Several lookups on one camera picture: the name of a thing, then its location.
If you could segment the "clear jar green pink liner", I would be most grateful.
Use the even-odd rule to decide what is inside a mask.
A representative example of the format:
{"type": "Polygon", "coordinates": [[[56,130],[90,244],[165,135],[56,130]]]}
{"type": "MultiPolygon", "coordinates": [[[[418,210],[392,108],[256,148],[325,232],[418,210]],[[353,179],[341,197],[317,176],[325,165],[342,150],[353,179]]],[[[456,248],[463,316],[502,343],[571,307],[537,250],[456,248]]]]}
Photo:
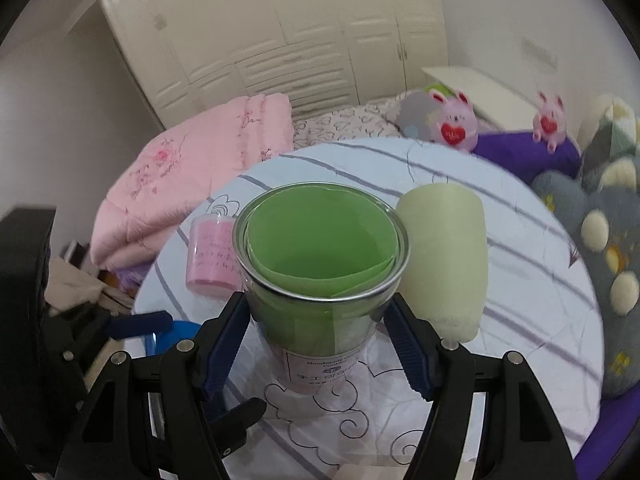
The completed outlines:
{"type": "Polygon", "coordinates": [[[278,381],[299,393],[339,382],[356,364],[410,255],[390,205],[323,182],[254,198],[235,220],[232,243],[278,381]]]}

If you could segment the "small pink plastic cup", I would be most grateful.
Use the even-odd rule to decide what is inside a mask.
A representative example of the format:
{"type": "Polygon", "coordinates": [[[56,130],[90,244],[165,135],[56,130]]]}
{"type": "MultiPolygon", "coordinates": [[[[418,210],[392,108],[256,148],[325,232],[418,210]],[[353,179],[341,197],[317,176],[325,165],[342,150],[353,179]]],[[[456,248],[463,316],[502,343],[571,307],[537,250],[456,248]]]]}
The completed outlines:
{"type": "Polygon", "coordinates": [[[191,223],[186,288],[194,294],[227,300],[241,289],[238,258],[232,245],[234,220],[203,214],[191,223]]]}

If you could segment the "white paper cup lying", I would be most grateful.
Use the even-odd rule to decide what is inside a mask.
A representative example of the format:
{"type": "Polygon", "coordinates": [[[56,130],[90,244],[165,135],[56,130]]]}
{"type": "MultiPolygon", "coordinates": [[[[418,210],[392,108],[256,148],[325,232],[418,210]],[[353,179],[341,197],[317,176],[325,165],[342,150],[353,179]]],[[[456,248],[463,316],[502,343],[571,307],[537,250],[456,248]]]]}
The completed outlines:
{"type": "Polygon", "coordinates": [[[334,480],[402,480],[406,466],[371,466],[346,464],[334,474],[334,480]]]}

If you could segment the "pale green cup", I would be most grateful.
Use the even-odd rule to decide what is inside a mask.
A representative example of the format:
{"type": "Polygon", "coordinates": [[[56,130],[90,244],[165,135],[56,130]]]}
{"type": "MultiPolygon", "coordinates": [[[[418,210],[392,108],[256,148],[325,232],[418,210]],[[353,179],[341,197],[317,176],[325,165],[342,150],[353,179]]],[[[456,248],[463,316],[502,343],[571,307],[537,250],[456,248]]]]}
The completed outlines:
{"type": "Polygon", "coordinates": [[[404,194],[396,206],[410,242],[399,291],[416,318],[439,337],[473,340],[488,287],[483,204],[462,185],[434,183],[404,194]]]}

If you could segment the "blue black can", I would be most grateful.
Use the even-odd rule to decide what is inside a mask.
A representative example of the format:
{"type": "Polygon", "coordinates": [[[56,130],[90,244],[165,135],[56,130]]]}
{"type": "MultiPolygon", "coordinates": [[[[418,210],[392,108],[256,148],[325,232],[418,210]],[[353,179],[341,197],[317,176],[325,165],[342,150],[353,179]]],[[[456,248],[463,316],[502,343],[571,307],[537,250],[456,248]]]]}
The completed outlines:
{"type": "Polygon", "coordinates": [[[201,325],[190,321],[174,321],[166,332],[144,336],[144,350],[147,356],[158,356],[178,344],[183,339],[193,339],[201,325]]]}

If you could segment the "purple bed sheet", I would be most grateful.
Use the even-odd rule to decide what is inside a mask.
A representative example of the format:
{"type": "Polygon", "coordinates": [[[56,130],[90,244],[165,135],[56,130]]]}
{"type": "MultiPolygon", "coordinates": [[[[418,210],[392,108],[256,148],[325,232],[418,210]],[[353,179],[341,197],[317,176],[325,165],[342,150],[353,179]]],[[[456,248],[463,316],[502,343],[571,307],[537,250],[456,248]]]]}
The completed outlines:
{"type": "Polygon", "coordinates": [[[602,402],[597,425],[575,457],[579,480],[599,478],[624,442],[629,432],[624,408],[622,398],[602,402]]]}

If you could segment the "striped white tablecloth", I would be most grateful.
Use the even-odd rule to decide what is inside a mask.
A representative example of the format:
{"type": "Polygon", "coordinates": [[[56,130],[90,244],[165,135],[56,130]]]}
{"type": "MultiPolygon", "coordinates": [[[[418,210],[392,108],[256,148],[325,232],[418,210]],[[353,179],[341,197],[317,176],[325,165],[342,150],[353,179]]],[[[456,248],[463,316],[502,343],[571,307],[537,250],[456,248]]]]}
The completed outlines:
{"type": "MultiPolygon", "coordinates": [[[[507,375],[518,367],[532,372],[560,425],[561,441],[579,451],[600,412],[602,318],[586,267],[570,260],[570,236],[538,196],[510,172],[453,148],[359,139],[260,162],[204,200],[198,214],[235,221],[257,196],[311,182],[358,188],[395,212],[404,194],[427,184],[458,184],[478,196],[488,246],[480,329],[469,342],[436,333],[437,356],[478,354],[500,363],[507,375]]],[[[316,393],[299,393],[278,381],[250,315],[224,398],[230,405],[258,398],[267,408],[242,448],[224,460],[230,477],[332,479],[346,464],[408,469],[426,438],[426,425],[442,407],[413,383],[431,362],[411,355],[393,315],[394,299],[407,304],[399,285],[356,364],[316,393]]]]}

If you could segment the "folded pink quilt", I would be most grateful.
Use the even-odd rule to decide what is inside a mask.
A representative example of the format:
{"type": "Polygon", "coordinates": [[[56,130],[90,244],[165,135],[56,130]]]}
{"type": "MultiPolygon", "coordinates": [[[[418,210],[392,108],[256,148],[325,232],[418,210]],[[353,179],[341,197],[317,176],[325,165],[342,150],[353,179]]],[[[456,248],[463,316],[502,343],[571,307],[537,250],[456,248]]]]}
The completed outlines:
{"type": "Polygon", "coordinates": [[[106,193],[92,263],[109,271],[154,259],[207,197],[243,171],[294,148],[282,93],[240,96],[156,136],[106,193]]]}

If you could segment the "triangle patterned quilted cushion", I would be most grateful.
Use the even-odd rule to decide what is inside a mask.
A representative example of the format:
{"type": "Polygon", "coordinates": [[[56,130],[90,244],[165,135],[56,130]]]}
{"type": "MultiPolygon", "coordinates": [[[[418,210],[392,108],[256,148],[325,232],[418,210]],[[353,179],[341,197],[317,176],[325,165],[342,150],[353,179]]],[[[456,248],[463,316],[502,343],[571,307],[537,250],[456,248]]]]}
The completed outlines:
{"type": "Polygon", "coordinates": [[[577,143],[582,151],[579,175],[586,185],[609,162],[639,154],[639,116],[618,96],[601,94],[580,125],[577,143]]]}

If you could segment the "pink bunny plush right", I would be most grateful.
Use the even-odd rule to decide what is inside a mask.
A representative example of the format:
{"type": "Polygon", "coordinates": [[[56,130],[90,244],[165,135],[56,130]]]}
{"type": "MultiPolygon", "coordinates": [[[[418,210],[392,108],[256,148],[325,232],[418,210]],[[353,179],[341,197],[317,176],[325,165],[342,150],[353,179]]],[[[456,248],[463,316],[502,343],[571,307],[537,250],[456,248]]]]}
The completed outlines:
{"type": "Polygon", "coordinates": [[[567,137],[564,103],[560,96],[546,96],[539,91],[540,107],[533,120],[533,140],[544,142],[549,154],[565,142],[567,137]]]}

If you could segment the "pink bunny plush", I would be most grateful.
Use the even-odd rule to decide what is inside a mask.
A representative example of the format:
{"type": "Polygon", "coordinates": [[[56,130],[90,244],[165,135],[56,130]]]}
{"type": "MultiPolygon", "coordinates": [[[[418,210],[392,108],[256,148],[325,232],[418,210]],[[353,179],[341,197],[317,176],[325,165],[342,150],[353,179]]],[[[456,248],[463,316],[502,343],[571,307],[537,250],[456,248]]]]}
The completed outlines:
{"type": "Polygon", "coordinates": [[[469,98],[461,91],[453,96],[445,96],[437,89],[428,93],[439,104],[431,126],[431,140],[447,148],[472,153],[478,141],[478,120],[469,98]]]}
{"type": "Polygon", "coordinates": [[[564,103],[560,96],[546,96],[539,91],[540,107],[533,120],[533,140],[544,142],[549,154],[565,142],[567,137],[564,103]]]}

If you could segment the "pink bunny plush left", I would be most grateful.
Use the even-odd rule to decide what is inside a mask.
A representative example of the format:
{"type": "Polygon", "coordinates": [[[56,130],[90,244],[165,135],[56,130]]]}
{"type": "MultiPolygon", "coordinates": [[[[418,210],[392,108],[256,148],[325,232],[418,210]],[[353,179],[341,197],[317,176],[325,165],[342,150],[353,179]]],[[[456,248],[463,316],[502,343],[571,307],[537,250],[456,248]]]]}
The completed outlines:
{"type": "Polygon", "coordinates": [[[478,120],[469,98],[461,91],[453,96],[445,96],[437,89],[428,93],[439,104],[431,126],[431,140],[447,148],[472,153],[478,141],[478,120]]]}

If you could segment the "white bedside table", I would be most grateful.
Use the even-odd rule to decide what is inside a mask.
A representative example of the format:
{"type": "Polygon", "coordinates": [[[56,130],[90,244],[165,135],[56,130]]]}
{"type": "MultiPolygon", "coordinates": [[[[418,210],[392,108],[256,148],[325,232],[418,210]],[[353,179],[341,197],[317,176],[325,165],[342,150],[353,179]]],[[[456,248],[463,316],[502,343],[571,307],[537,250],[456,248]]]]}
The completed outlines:
{"type": "Polygon", "coordinates": [[[533,128],[536,106],[518,92],[474,68],[464,66],[422,67],[428,82],[460,90],[471,101],[477,115],[502,131],[533,128]]]}

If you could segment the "grey small pillow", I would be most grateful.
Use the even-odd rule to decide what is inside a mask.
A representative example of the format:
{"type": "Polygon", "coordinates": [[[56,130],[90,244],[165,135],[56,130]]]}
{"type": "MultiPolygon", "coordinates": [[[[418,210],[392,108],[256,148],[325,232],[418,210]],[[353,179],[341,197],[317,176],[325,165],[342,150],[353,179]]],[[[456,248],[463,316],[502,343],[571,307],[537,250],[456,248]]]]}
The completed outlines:
{"type": "Polygon", "coordinates": [[[441,102],[424,90],[410,92],[399,102],[395,125],[405,138],[431,141],[432,127],[441,106],[441,102]]]}

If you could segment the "cream wardrobe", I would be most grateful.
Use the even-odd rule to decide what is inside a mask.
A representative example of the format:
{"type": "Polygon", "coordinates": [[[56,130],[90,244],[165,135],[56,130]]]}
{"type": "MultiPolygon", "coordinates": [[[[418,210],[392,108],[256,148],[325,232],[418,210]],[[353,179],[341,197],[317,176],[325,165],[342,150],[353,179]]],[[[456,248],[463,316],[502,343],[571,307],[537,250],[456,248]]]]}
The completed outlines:
{"type": "Polygon", "coordinates": [[[238,96],[296,118],[419,87],[448,62],[440,0],[100,0],[165,127],[238,96]]]}

